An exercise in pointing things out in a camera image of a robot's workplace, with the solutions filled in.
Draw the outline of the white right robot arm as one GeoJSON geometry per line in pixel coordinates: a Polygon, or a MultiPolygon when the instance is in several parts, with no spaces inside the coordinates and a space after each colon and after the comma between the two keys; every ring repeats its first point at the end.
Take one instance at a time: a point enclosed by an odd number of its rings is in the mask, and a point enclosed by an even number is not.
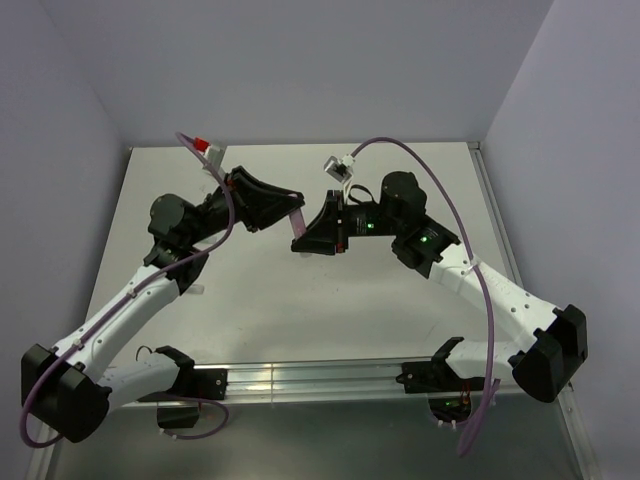
{"type": "Polygon", "coordinates": [[[553,402],[588,357],[585,314],[535,297],[479,258],[426,213],[427,195],[410,172],[392,172],[377,201],[350,205],[328,191],[323,208],[291,244],[296,253],[344,253],[357,237],[390,236],[391,251],[408,269],[481,312],[508,336],[503,342],[447,340],[429,359],[405,362],[397,376],[408,394],[480,391],[485,376],[511,378],[532,398],[553,402]]]}

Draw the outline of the purple pen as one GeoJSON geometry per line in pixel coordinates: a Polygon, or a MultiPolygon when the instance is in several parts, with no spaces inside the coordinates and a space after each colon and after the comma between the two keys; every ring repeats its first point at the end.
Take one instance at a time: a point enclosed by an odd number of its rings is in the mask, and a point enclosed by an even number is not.
{"type": "Polygon", "coordinates": [[[293,211],[289,215],[289,220],[294,239],[298,240],[306,232],[306,224],[302,211],[300,209],[293,211]]]}

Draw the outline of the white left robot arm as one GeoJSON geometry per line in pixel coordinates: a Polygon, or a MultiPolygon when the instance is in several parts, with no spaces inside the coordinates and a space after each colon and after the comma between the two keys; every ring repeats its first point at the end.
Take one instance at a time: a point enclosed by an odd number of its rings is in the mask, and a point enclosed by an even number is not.
{"type": "Polygon", "coordinates": [[[159,196],[150,208],[148,231],[154,243],[127,285],[89,321],[54,346],[33,345],[21,359],[19,432],[35,417],[58,438],[78,443],[113,410],[149,394],[183,399],[195,386],[193,360],[160,347],[128,367],[113,367],[115,356],[158,312],[183,295],[200,276],[211,253],[197,244],[220,234],[229,238],[236,223],[250,232],[271,227],[297,213],[302,193],[257,180],[244,168],[215,177],[218,187],[194,205],[174,195],[159,196]]]}

